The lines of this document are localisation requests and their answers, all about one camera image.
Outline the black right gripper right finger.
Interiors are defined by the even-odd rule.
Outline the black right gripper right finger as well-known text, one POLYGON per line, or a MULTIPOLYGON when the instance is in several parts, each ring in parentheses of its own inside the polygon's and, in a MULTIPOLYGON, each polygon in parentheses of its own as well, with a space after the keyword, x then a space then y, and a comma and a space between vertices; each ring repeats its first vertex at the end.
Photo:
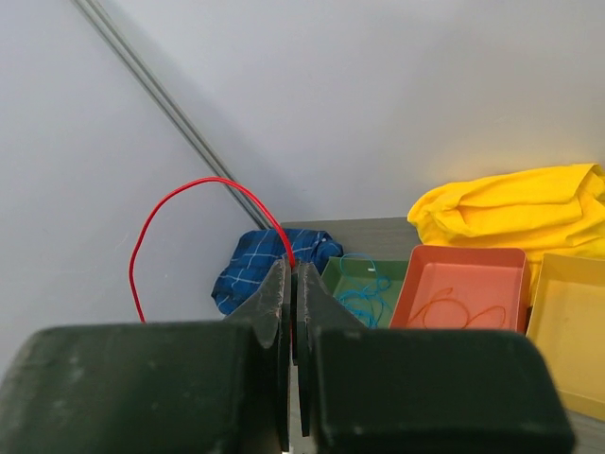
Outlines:
POLYGON ((301 429, 319 453, 570 453, 538 349, 501 330, 370 329, 296 269, 301 429))

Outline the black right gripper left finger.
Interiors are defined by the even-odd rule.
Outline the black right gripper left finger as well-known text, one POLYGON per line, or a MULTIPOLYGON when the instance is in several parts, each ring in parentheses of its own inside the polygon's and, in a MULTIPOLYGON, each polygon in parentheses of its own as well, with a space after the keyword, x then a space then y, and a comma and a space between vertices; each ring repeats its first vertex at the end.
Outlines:
POLYGON ((214 322, 50 327, 1 383, 5 453, 282 453, 291 270, 214 322))

